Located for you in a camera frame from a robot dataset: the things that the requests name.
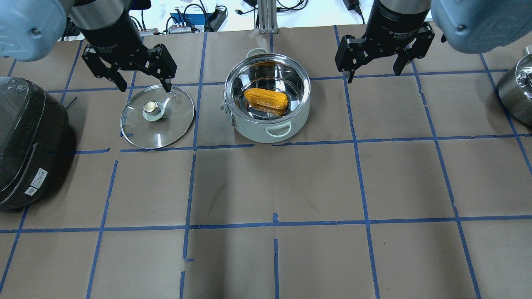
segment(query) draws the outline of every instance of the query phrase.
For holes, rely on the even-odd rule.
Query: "pot handle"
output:
[[[250,58],[253,54],[258,53],[258,52],[262,52],[264,54],[268,54],[269,53],[268,50],[266,50],[266,49],[255,48],[255,49],[251,49],[249,52],[247,52],[246,58]]]
[[[269,130],[279,130],[279,129],[284,129],[284,128],[288,128],[288,130],[286,131],[286,133],[284,134],[281,134],[281,135],[274,135],[272,134]],[[288,121],[286,123],[282,123],[282,124],[279,124],[277,126],[272,126],[272,127],[264,127],[264,130],[266,131],[266,133],[268,133],[268,135],[270,135],[271,137],[273,138],[283,138],[285,137],[286,135],[288,135],[290,133],[290,131],[292,131],[292,122],[291,121]]]

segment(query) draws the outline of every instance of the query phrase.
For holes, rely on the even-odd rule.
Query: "rice cooker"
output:
[[[66,109],[42,88],[0,77],[0,211],[46,194],[67,127]]]

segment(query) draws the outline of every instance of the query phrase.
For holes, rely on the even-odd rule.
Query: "blue tape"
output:
[[[7,263],[4,268],[4,273],[2,274],[2,280],[0,280],[0,294],[2,293],[2,289],[4,288],[5,278],[7,277],[7,272],[9,271],[9,266],[11,265],[11,261],[13,260],[13,255],[15,254],[16,245],[19,242],[20,237],[20,231],[22,230],[22,226],[24,225],[24,221],[26,219],[26,215],[28,214],[29,206],[26,206],[24,209],[24,214],[22,214],[22,218],[20,219],[19,228],[17,230],[17,233],[15,235],[15,240],[13,241],[13,246],[11,246],[11,251],[9,253],[9,257],[7,258]]]
[[[129,148],[129,149],[121,149],[121,153],[138,153],[138,152],[167,152],[167,151],[189,151],[193,150],[194,147],[192,146],[184,146],[184,147],[163,147],[163,148]]]
[[[508,135],[476,135],[476,136],[449,136],[438,137],[438,140],[461,140],[461,139],[489,139],[489,138],[513,138],[512,134]]]
[[[11,73],[13,73],[13,70],[15,69],[15,64],[16,64],[16,60],[13,60],[13,64],[11,64],[11,68],[9,69],[9,72],[7,73],[8,77],[11,77]]]
[[[454,217],[447,218],[413,218],[413,219],[375,219],[370,220],[371,224],[390,224],[390,223],[429,223],[429,222],[451,222]]]
[[[338,80],[338,79],[342,79],[343,76],[331,76],[331,77],[314,77],[314,78],[310,78],[311,81],[316,81],[316,80]]]
[[[194,120],[194,148],[198,144],[198,127],[200,123],[200,108],[201,108],[201,92],[203,89],[203,71],[205,69],[205,52],[207,49],[207,32],[203,36],[203,48],[201,52],[201,66],[199,69],[199,85],[198,85],[198,97],[196,103],[196,119]]]
[[[336,27],[336,25],[334,26],[334,32],[336,36],[336,42],[338,42],[339,44],[340,37],[338,35],[338,28]],[[349,115],[349,124],[351,126],[351,134],[353,135],[353,140],[357,140],[355,128],[353,126],[353,114],[351,112],[351,100],[349,97],[349,89],[347,88],[347,80],[345,77],[343,77],[343,79],[344,79],[345,99],[347,102],[347,114]],[[353,142],[353,146],[355,149],[356,170],[359,176],[360,194],[362,197],[362,208],[364,210],[364,221],[366,225],[366,237],[368,239],[368,251],[369,251],[369,259],[371,263],[371,274],[373,276],[373,286],[375,288],[375,297],[377,299],[380,299],[379,282],[377,279],[377,267],[375,266],[375,255],[373,253],[373,241],[371,240],[371,229],[370,229],[370,221],[369,221],[369,215],[368,215],[368,205],[366,203],[366,197],[365,197],[364,180],[362,178],[362,168],[360,167],[358,142]]]
[[[273,33],[270,33],[270,53],[273,53]]]
[[[180,230],[186,229],[184,225],[168,226],[131,226],[131,227],[105,227],[104,231],[145,231],[145,230]]]
[[[462,224],[460,222],[460,216],[458,214],[458,209],[454,205],[454,194],[453,194],[453,190],[451,188],[451,182],[450,182],[449,176],[447,174],[447,168],[445,167],[445,161],[443,160],[442,150],[441,150],[441,148],[439,146],[438,137],[436,135],[436,129],[434,128],[434,123],[432,121],[432,117],[430,116],[430,111],[429,111],[429,108],[427,106],[427,100],[425,98],[425,94],[423,93],[422,86],[421,86],[421,80],[419,79],[418,71],[417,71],[417,68],[415,67],[415,63],[414,62],[412,62],[412,68],[414,69],[415,80],[416,80],[416,82],[418,84],[419,94],[421,96],[421,100],[423,101],[423,105],[425,107],[425,113],[427,114],[427,119],[429,121],[430,131],[432,132],[432,135],[433,135],[433,138],[434,138],[434,144],[436,146],[436,152],[438,153],[438,159],[439,159],[439,162],[440,162],[440,166],[442,167],[442,172],[443,172],[443,176],[444,176],[444,179],[445,179],[445,185],[447,186],[447,192],[448,192],[449,198],[451,200],[451,205],[452,205],[453,210],[454,210],[454,216],[455,216],[454,218],[455,218],[455,221],[456,221],[456,225],[458,226],[458,233],[460,234],[460,239],[462,241],[462,247],[463,247],[463,250],[464,250],[465,260],[467,261],[467,264],[468,264],[469,273],[471,275],[471,280],[472,280],[472,283],[473,283],[473,288],[475,289],[475,294],[477,295],[477,299],[480,299],[480,297],[481,297],[480,296],[480,290],[478,288],[477,278],[476,278],[476,275],[475,275],[475,271],[473,269],[473,264],[471,262],[471,257],[469,255],[469,249],[467,247],[467,242],[466,242],[466,238],[464,236],[464,232],[463,232],[463,229],[462,229]]]
[[[111,197],[114,185],[114,176],[117,174],[118,160],[114,161],[113,174],[111,175],[111,182],[109,183],[109,190],[107,191],[107,200]]]
[[[189,86],[198,86],[199,84],[198,83],[172,83],[172,85],[174,86],[177,86],[177,87],[189,87]],[[152,87],[153,85],[139,85],[139,86],[135,86],[133,87],[133,89],[145,89],[145,88],[148,88],[148,87]]]
[[[225,82],[204,82],[202,84],[204,86],[207,86],[207,85],[225,85],[226,83]]]
[[[190,182],[188,185],[188,203],[187,203],[187,220],[185,229],[185,239],[183,241],[183,259],[187,258],[188,251],[188,234],[190,226],[190,213],[192,211],[192,195],[194,192],[194,173],[196,171],[196,154],[192,155],[192,166],[190,167]]]
[[[99,248],[100,248],[100,245],[102,244],[102,236],[103,236],[103,231],[105,227],[105,219],[107,218],[108,208],[109,208],[109,201],[105,201],[105,208],[103,210],[102,222],[100,224],[99,233],[98,233],[98,241],[96,241],[96,249],[94,250],[93,264],[90,267],[89,283],[87,285],[87,295],[85,296],[85,299],[90,299],[90,292],[93,289],[94,272],[96,271],[96,263],[98,262]]]
[[[62,90],[60,92],[83,93],[83,92],[106,92],[106,91],[109,91],[109,90],[119,90],[119,89],[118,89],[118,87],[82,88],[82,89]]]
[[[98,227],[79,227],[79,228],[27,228],[22,229],[23,233],[32,232],[86,232],[86,231],[99,231]]]
[[[497,215],[497,216],[473,216],[460,217],[461,221],[500,221],[500,220],[527,220],[532,215]],[[391,223],[430,223],[452,222],[455,218],[410,218],[410,219],[373,219],[371,224]],[[103,231],[146,231],[146,230],[186,230],[189,229],[227,229],[227,228],[250,228],[250,227],[290,227],[290,226],[328,226],[328,225],[365,225],[365,220],[341,220],[341,221],[289,221],[289,222],[255,222],[255,223],[232,223],[225,225],[170,225],[170,226],[134,226],[134,227],[105,227]],[[29,229],[3,229],[0,234],[21,234],[36,232],[88,232],[99,231],[97,227],[81,228],[29,228]]]
[[[273,239],[273,274],[275,275],[275,299],[279,299],[279,246],[277,239]]]
[[[489,72],[488,64],[486,63],[486,60],[484,59],[484,55],[482,53],[480,54],[480,59],[482,60],[482,64],[484,65],[484,68],[488,72],[489,81],[492,83],[493,90],[495,91],[495,94],[497,95],[497,98],[499,100],[499,104],[501,105],[504,114],[506,115],[506,120],[508,120],[508,123],[510,124],[510,127],[512,128],[513,135],[515,136],[517,143],[519,145],[519,148],[521,149],[521,153],[523,154],[523,158],[525,159],[525,164],[528,167],[528,171],[532,175],[532,165],[530,164],[530,159],[528,158],[527,152],[525,151],[525,147],[523,146],[523,143],[521,142],[521,138],[519,138],[519,134],[517,134],[517,129],[515,125],[513,124],[512,118],[510,117],[510,113],[504,106],[501,100],[501,96],[498,92],[497,85],[495,84],[495,81],[493,80],[492,74]]]
[[[128,95],[128,100],[126,103],[129,103],[129,101],[131,100],[131,97],[133,96],[133,89],[135,89],[135,80],[137,79],[137,71],[134,71],[133,72],[133,78],[131,80],[131,86],[129,88],[129,95]]]
[[[402,73],[399,76],[414,76],[413,73]],[[378,78],[378,77],[397,77],[395,74],[370,74],[370,75],[355,75],[353,78]]]
[[[532,215],[460,217],[461,221],[523,220],[523,219],[532,219]]]
[[[86,154],[103,154],[110,151],[111,148],[97,149],[94,151],[75,151],[75,152],[63,152],[64,155],[86,155]]]
[[[286,142],[283,144],[273,144],[272,146],[294,146],[294,145],[322,145],[322,144],[351,144],[352,140],[331,140],[331,141],[304,141],[304,142]]]
[[[390,139],[359,139],[358,143],[370,143],[370,142],[402,142],[402,141],[426,141],[434,140],[434,137],[412,137],[412,138],[390,138]]]
[[[76,64],[78,63],[78,57],[79,53],[81,52],[81,47],[83,46],[83,40],[79,41],[78,51],[76,53],[76,57],[74,58],[74,63],[72,64],[72,68],[70,69],[70,75],[68,76],[68,80],[66,81],[65,90],[63,92],[63,96],[61,97],[61,104],[63,104],[65,100],[65,96],[67,95],[68,86],[70,85],[70,80],[72,80],[72,75],[74,74],[74,69],[76,68]]]
[[[181,271],[181,278],[179,280],[179,299],[183,299],[184,290],[185,290],[185,272]]]
[[[229,144],[229,145],[205,145],[197,146],[198,150],[215,150],[218,148],[243,148],[243,147],[253,147],[255,144]]]
[[[431,75],[444,75],[444,74],[482,74],[482,73],[485,73],[485,72],[486,72],[486,70],[449,71],[449,72],[418,72],[418,75],[419,76],[431,76]]]
[[[285,226],[327,226],[327,225],[365,225],[365,220],[341,220],[341,221],[292,221],[292,222],[255,222],[255,223],[232,223],[224,225],[190,225],[190,229],[228,229],[249,227],[285,227]]]

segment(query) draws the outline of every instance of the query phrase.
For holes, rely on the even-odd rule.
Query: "silver pot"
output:
[[[497,84],[501,101],[521,122],[532,126],[532,46],[523,50],[523,57]]]
[[[250,56],[260,50],[264,54]],[[285,93],[288,107],[282,113],[255,109],[244,91],[263,88]],[[295,135],[305,124],[310,110],[310,79],[303,67],[290,57],[253,49],[236,65],[225,83],[223,104],[229,123],[253,141],[274,143]]]

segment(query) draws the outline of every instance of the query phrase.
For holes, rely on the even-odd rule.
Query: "tape grid line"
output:
[[[13,70],[15,69],[15,65],[16,65],[16,59],[13,60],[13,64],[11,64],[11,68],[9,69],[9,72],[7,73],[8,77],[11,77],[11,74],[13,73]]]
[[[338,28],[336,27],[336,25],[334,26],[334,32],[336,36],[336,42],[338,45],[340,45],[340,37],[338,35]],[[364,189],[364,179],[362,177],[362,168],[360,166],[359,147],[358,147],[358,142],[356,142],[357,138],[356,138],[355,128],[353,126],[353,113],[351,112],[351,100],[349,98],[349,89],[347,87],[347,80],[345,79],[345,77],[343,77],[343,81],[344,81],[345,99],[347,103],[347,114],[349,115],[351,135],[353,136],[356,170],[357,170],[358,178],[359,178],[360,195],[362,197],[362,208],[364,210],[364,221],[366,225],[366,237],[368,239],[368,251],[369,251],[370,264],[371,264],[371,274],[373,277],[373,287],[375,289],[376,299],[380,299],[379,282],[377,278],[377,267],[375,265],[375,255],[373,253],[373,241],[371,239],[371,222],[369,220],[368,205],[366,203],[365,189]]]
[[[339,41],[339,36],[338,36],[338,31],[337,31],[337,27],[336,26],[334,26],[334,30],[335,30],[336,39],[337,39],[337,42],[338,42]],[[224,82],[211,82],[211,83],[203,83],[202,82],[203,81],[204,62],[205,62],[206,42],[207,42],[207,33],[204,34],[204,42],[203,42],[203,49],[202,49],[202,63],[201,63],[199,83],[197,83],[197,84],[175,84],[176,86],[198,86],[197,112],[196,112],[195,130],[194,130],[194,146],[193,147],[160,149],[162,151],[164,151],[164,150],[166,150],[166,151],[172,151],[172,150],[194,150],[194,151],[196,151],[196,150],[208,150],[208,149],[215,149],[215,148],[252,147],[254,145],[254,144],[244,144],[244,145],[197,146],[197,130],[198,130],[198,119],[199,119],[199,111],[200,111],[200,101],[201,101],[201,89],[202,89],[202,86],[203,85],[208,86],[208,85],[223,85],[224,84]],[[103,90],[118,90],[118,88],[114,88],[114,87],[110,87],[110,88],[91,88],[91,89],[71,89],[71,90],[68,90],[68,86],[70,84],[70,81],[71,81],[75,66],[77,64],[77,60],[78,60],[78,56],[79,56],[79,53],[81,51],[81,48],[82,48],[82,41],[80,41],[80,45],[78,47],[78,52],[77,52],[76,58],[74,59],[74,63],[72,65],[71,72],[70,72],[68,81],[67,81],[66,86],[65,86],[65,90],[53,90],[53,91],[49,92],[49,93],[62,93],[61,103],[64,102],[66,93],[69,93],[69,92],[92,92],[92,91],[103,91]],[[273,36],[272,36],[272,34],[270,35],[270,51],[273,53]],[[423,93],[421,91],[421,83],[420,83],[420,80],[419,80],[420,76],[431,76],[431,75],[439,75],[439,74],[486,73],[486,74],[488,74],[488,76],[490,78],[490,81],[492,83],[492,86],[493,86],[494,90],[497,92],[497,95],[498,95],[498,91],[497,91],[495,82],[493,80],[492,73],[506,72],[507,70],[490,70],[488,68],[488,66],[486,64],[486,61],[485,61],[484,57],[482,56],[482,54],[480,55],[480,57],[481,57],[481,59],[483,61],[483,64],[485,66],[485,70],[458,71],[458,72],[422,72],[422,73],[417,73],[415,65],[413,64],[414,73],[407,73],[407,74],[403,74],[402,76],[415,76],[416,77],[416,79],[418,81],[419,88],[420,88],[420,94],[421,94],[421,97],[422,97],[422,100],[423,100],[424,104],[426,104],[426,99],[425,99],[425,96],[423,95]],[[16,60],[13,61],[13,64],[11,66],[11,69],[10,69],[9,73],[8,73],[8,76],[10,76],[11,73],[13,72],[13,70],[15,68],[15,64],[16,64]],[[134,89],[140,89],[140,88],[148,87],[148,86],[135,86],[134,85],[136,73],[137,72],[134,73],[131,86],[128,87],[128,89],[129,89],[128,100],[131,99],[132,92],[133,92]],[[355,76],[355,77],[356,78],[372,78],[372,77],[392,77],[392,76],[394,76],[394,75],[393,74],[375,74],[375,75],[359,75],[359,76]],[[509,116],[508,111],[502,105],[502,102],[501,102],[501,105],[503,106],[503,109],[504,109],[504,112],[505,112],[506,117],[508,119],[508,122],[509,122],[509,124],[512,127],[512,130],[513,130],[513,134],[512,135],[438,137],[438,136],[436,136],[436,133],[435,133],[435,130],[434,130],[434,125],[433,125],[433,123],[431,121],[430,113],[428,111],[428,108],[426,108],[427,117],[429,118],[429,123],[430,123],[431,129],[433,131],[433,136],[432,137],[393,138],[393,139],[365,139],[365,140],[364,139],[360,139],[360,140],[358,140],[356,138],[355,130],[354,130],[354,127],[353,127],[353,117],[352,117],[351,107],[350,107],[350,98],[349,98],[348,89],[347,89],[347,83],[346,83],[345,78],[343,76],[311,78],[311,80],[339,80],[339,79],[343,79],[343,81],[344,81],[344,88],[345,88],[346,100],[347,100],[347,108],[348,108],[348,114],[349,114],[350,122],[351,122],[353,140],[332,140],[332,141],[322,141],[322,142],[285,143],[285,144],[274,145],[274,146],[297,146],[297,145],[349,144],[349,143],[353,143],[353,145],[355,147],[355,159],[356,159],[357,168],[358,168],[358,172],[359,172],[359,184],[361,186],[361,194],[362,194],[363,207],[364,207],[364,220],[300,221],[300,222],[272,222],[272,223],[270,223],[270,222],[259,222],[259,223],[236,223],[236,224],[227,224],[227,225],[190,225],[190,212],[191,212],[191,209],[192,209],[192,192],[193,192],[194,171],[195,171],[195,163],[196,163],[196,154],[194,154],[193,155],[193,161],[192,161],[191,175],[190,175],[189,202],[188,202],[188,206],[187,206],[187,221],[186,221],[186,225],[185,226],[151,226],[151,227],[148,226],[148,227],[108,227],[108,228],[105,228],[105,218],[106,218],[107,210],[108,210],[108,207],[109,207],[109,197],[111,196],[111,193],[112,193],[112,188],[113,188],[113,184],[114,184],[114,177],[115,177],[115,173],[116,173],[117,165],[118,165],[118,160],[116,160],[114,168],[113,168],[113,174],[112,174],[112,177],[111,177],[111,182],[110,182],[110,186],[109,186],[109,192],[108,192],[108,195],[107,195],[107,200],[106,200],[106,204],[105,204],[105,208],[104,208],[104,214],[102,216],[102,223],[101,223],[101,226],[99,228],[22,229],[24,220],[25,220],[26,215],[28,213],[28,207],[26,207],[25,210],[24,210],[24,213],[23,213],[23,216],[22,216],[22,219],[21,219],[21,222],[19,224],[19,228],[18,229],[15,229],[15,230],[0,230],[0,234],[16,234],[15,240],[13,242],[13,246],[12,246],[12,249],[11,249],[11,253],[10,253],[7,265],[5,267],[4,274],[2,276],[2,280],[0,282],[0,293],[1,293],[2,288],[4,286],[4,283],[5,283],[7,272],[9,270],[9,266],[10,266],[13,254],[14,254],[15,249],[16,249],[16,244],[18,242],[20,234],[22,234],[22,233],[98,231],[99,232],[98,241],[97,241],[96,250],[95,250],[95,256],[94,256],[94,260],[93,260],[93,267],[92,267],[91,275],[90,275],[90,279],[89,279],[89,285],[88,285],[88,289],[87,289],[87,298],[90,298],[90,290],[92,288],[92,282],[93,282],[93,278],[94,278],[94,272],[95,272],[95,267],[96,267],[96,262],[97,262],[97,257],[98,257],[98,251],[99,251],[99,247],[100,247],[100,244],[101,244],[102,234],[103,234],[104,231],[183,229],[183,230],[185,230],[185,241],[184,241],[183,257],[186,258],[186,255],[187,255],[187,244],[188,244],[188,231],[190,229],[230,229],[230,228],[265,227],[265,226],[281,227],[281,226],[312,226],[312,225],[366,225],[366,227],[367,227],[368,247],[369,247],[369,251],[370,251],[370,261],[371,261],[371,264],[372,264],[371,266],[372,266],[373,282],[374,282],[374,287],[375,287],[375,290],[376,290],[376,297],[380,298],[380,295],[379,295],[379,292],[378,292],[377,273],[376,273],[376,269],[375,269],[375,258],[374,258],[374,255],[373,255],[373,249],[372,249],[372,243],[371,243],[370,224],[372,224],[372,223],[373,224],[376,224],[376,223],[429,223],[429,222],[452,222],[452,221],[456,221],[457,225],[459,226],[459,232],[460,232],[460,235],[461,235],[460,237],[461,237],[462,244],[463,244],[463,247],[464,247],[464,252],[466,254],[466,259],[468,260],[468,266],[469,266],[470,273],[471,273],[471,276],[472,276],[473,285],[475,287],[475,292],[477,294],[477,298],[480,298],[480,292],[478,290],[478,285],[476,283],[475,274],[474,274],[474,271],[473,271],[473,268],[472,268],[472,265],[471,265],[469,253],[468,253],[468,250],[467,250],[466,240],[465,240],[465,237],[463,235],[463,230],[461,228],[461,223],[460,222],[461,221],[495,221],[495,220],[532,219],[532,215],[509,215],[509,216],[504,216],[503,215],[503,216],[485,216],[485,217],[460,217],[459,214],[458,214],[458,210],[454,206],[454,197],[452,196],[452,190],[451,190],[451,187],[450,187],[450,183],[448,181],[448,176],[447,176],[447,173],[446,173],[443,157],[442,157],[440,149],[439,149],[438,140],[475,139],[475,138],[516,138],[516,140],[518,141],[518,144],[519,144],[519,146],[521,148],[521,151],[523,153],[523,157],[524,157],[524,159],[525,159],[525,161],[527,163],[527,167],[528,167],[530,173],[532,174],[532,167],[530,166],[529,158],[528,158],[528,156],[527,156],[527,154],[526,154],[526,152],[524,150],[524,147],[522,145],[522,142],[520,140],[520,137],[531,137],[532,135],[531,134],[518,134],[517,133],[517,130],[516,130],[512,120],[511,120],[510,116]],[[364,143],[364,142],[386,142],[386,141],[389,141],[389,142],[407,142],[407,141],[420,141],[420,140],[433,140],[433,141],[435,141],[435,144],[436,144],[436,147],[437,147],[437,151],[438,151],[438,156],[440,158],[440,163],[442,165],[442,170],[444,171],[444,175],[445,175],[445,178],[446,178],[448,191],[450,192],[450,195],[451,195],[451,200],[452,200],[453,210],[455,212],[455,217],[454,218],[376,219],[376,220],[370,220],[369,216],[368,216],[367,205],[366,205],[366,202],[365,202],[365,192],[364,192],[364,189],[363,189],[363,179],[362,179],[362,172],[361,172],[361,168],[360,168],[360,157],[358,155],[358,146],[357,146],[357,144],[358,143]],[[105,152],[108,152],[108,151],[109,151],[109,148],[107,150],[103,149],[103,150],[100,150],[100,151],[77,151],[74,154],[98,154],[98,153],[105,153]],[[121,150],[120,152],[136,152],[136,150],[124,149],[124,150]],[[274,252],[275,252],[275,261],[274,261],[274,263],[275,263],[275,288],[276,288],[275,292],[276,292],[276,298],[279,298],[279,273],[278,273],[279,265],[278,265],[278,240],[277,239],[274,239]],[[182,298],[182,296],[183,296],[184,282],[185,282],[185,272],[182,271],[181,272],[181,278],[180,278],[180,298]]]
[[[530,165],[530,159],[528,158],[527,152],[525,151],[525,147],[523,146],[523,143],[521,142],[521,138],[520,138],[521,135],[519,135],[517,133],[516,126],[513,123],[512,118],[510,117],[510,112],[508,111],[508,109],[506,109],[506,107],[504,106],[504,104],[502,102],[501,96],[500,96],[500,94],[498,92],[497,85],[495,84],[495,81],[493,80],[493,76],[492,76],[492,74],[489,71],[489,67],[488,67],[488,64],[486,63],[486,59],[484,59],[484,55],[480,54],[480,59],[482,60],[482,64],[484,65],[484,68],[486,69],[486,72],[487,72],[487,74],[489,76],[489,81],[491,82],[493,90],[495,91],[495,94],[497,95],[497,99],[498,99],[499,104],[501,105],[501,107],[502,107],[502,109],[504,111],[504,115],[506,115],[506,119],[508,120],[508,124],[510,124],[510,127],[512,128],[513,136],[516,138],[517,144],[519,145],[519,148],[521,149],[521,153],[523,154],[523,158],[525,159],[525,163],[526,163],[526,165],[528,167],[528,171],[532,175],[532,165]]]
[[[2,280],[0,280],[0,294],[2,293],[2,289],[4,288],[5,279],[7,278],[7,272],[9,271],[11,261],[13,260],[13,255],[15,254],[16,245],[19,242],[22,226],[24,225],[24,220],[26,219],[26,215],[28,214],[28,208],[28,206],[24,208],[24,214],[22,214],[22,218],[20,219],[19,228],[16,230],[15,240],[13,241],[13,246],[11,246],[9,257],[7,258],[4,273],[2,274]]]
[[[453,211],[454,211],[454,218],[455,218],[456,225],[458,227],[458,233],[460,235],[460,240],[462,242],[462,247],[463,247],[463,250],[464,250],[465,260],[466,260],[468,268],[469,268],[469,274],[471,276],[471,281],[473,283],[473,288],[475,289],[475,294],[477,296],[477,299],[480,299],[481,298],[480,290],[478,288],[478,283],[477,283],[477,278],[476,278],[476,275],[475,275],[475,270],[473,269],[473,264],[471,262],[471,257],[469,255],[469,249],[467,247],[466,237],[465,237],[463,229],[462,229],[462,223],[460,222],[460,215],[458,213],[458,209],[455,206],[455,201],[454,201],[453,190],[452,190],[452,187],[451,187],[451,182],[449,180],[449,176],[448,176],[448,173],[447,173],[447,168],[445,167],[445,161],[443,159],[442,150],[441,150],[440,145],[439,145],[438,136],[436,135],[436,129],[434,127],[434,123],[432,121],[432,117],[430,116],[430,111],[429,111],[429,108],[428,108],[428,105],[427,105],[427,99],[425,98],[425,95],[423,93],[423,88],[421,86],[421,80],[420,80],[419,76],[417,75],[418,71],[417,71],[417,68],[415,67],[415,63],[414,62],[412,62],[412,68],[414,69],[414,73],[416,74],[415,80],[416,80],[416,82],[418,84],[419,94],[421,96],[421,100],[422,100],[424,108],[425,108],[425,113],[427,115],[427,120],[428,120],[429,125],[430,125],[430,130],[431,130],[432,135],[433,135],[434,145],[436,146],[436,152],[438,153],[438,159],[439,159],[439,162],[440,162],[440,166],[442,167],[442,172],[443,172],[443,176],[444,176],[444,179],[445,179],[445,184],[447,186],[447,192],[448,192],[449,198],[451,200],[451,205],[452,205],[452,208],[453,208]]]
[[[76,52],[76,57],[74,57],[74,62],[72,63],[72,68],[70,69],[70,74],[68,76],[68,80],[66,81],[65,89],[63,90],[63,95],[61,96],[61,104],[63,104],[63,102],[65,101],[65,97],[67,96],[68,86],[70,85],[70,80],[72,80],[72,75],[74,74],[74,69],[76,68],[76,64],[78,63],[78,57],[82,47],[83,40],[80,40],[78,51]]]
[[[275,299],[279,299],[279,241],[277,239],[273,239],[273,275]]]
[[[501,221],[501,220],[532,220],[532,215],[496,215],[496,216],[473,216],[460,217],[460,221]],[[452,222],[454,217],[447,218],[405,218],[405,219],[370,219],[371,224],[391,223],[431,223]],[[352,226],[366,225],[363,219],[358,220],[327,220],[327,221],[286,221],[286,222],[252,222],[230,223],[221,225],[168,225],[168,226],[130,226],[130,227],[104,227],[103,231],[147,231],[147,230],[186,230],[189,229],[233,229],[251,227],[298,227],[298,226]],[[27,229],[2,229],[0,234],[47,233],[47,232],[88,232],[99,231],[100,227],[77,227],[77,228],[27,228]]]
[[[111,197],[113,193],[114,179],[117,174],[117,168],[118,168],[118,160],[115,160],[114,166],[113,166],[113,172],[111,174],[111,180],[109,182],[109,190],[107,191],[107,198],[105,200],[105,207],[103,210],[102,222],[100,223],[100,227],[98,230],[98,241],[96,242],[96,249],[94,250],[93,264],[90,269],[90,276],[89,276],[89,282],[87,285],[87,294],[85,296],[85,299],[90,298],[90,292],[92,291],[92,288],[93,288],[94,273],[96,272],[96,264],[98,262],[99,248],[100,248],[100,245],[102,244],[102,236],[103,236],[103,232],[105,228],[105,220],[107,218],[107,211],[109,209],[109,198]]]

